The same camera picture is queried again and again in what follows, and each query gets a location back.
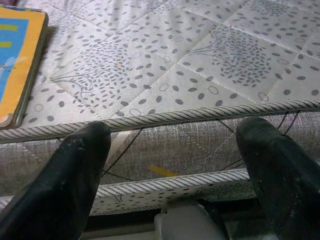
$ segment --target quilted mattress top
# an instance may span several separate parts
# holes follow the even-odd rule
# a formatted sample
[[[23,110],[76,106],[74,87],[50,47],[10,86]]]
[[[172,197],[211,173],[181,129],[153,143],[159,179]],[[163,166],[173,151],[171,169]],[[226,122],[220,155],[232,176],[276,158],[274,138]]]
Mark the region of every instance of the quilted mattress top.
[[[319,99],[317,0],[22,0],[49,35],[22,128]]]

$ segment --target mattress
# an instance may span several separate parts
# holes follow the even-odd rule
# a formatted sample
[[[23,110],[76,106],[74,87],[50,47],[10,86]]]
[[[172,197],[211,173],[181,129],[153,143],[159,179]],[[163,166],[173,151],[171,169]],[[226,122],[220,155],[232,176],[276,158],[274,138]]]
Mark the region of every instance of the mattress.
[[[235,142],[247,116],[320,160],[319,1],[19,4],[46,11],[50,27],[22,126],[0,131],[2,207],[96,120],[113,141],[92,215],[253,198]]]

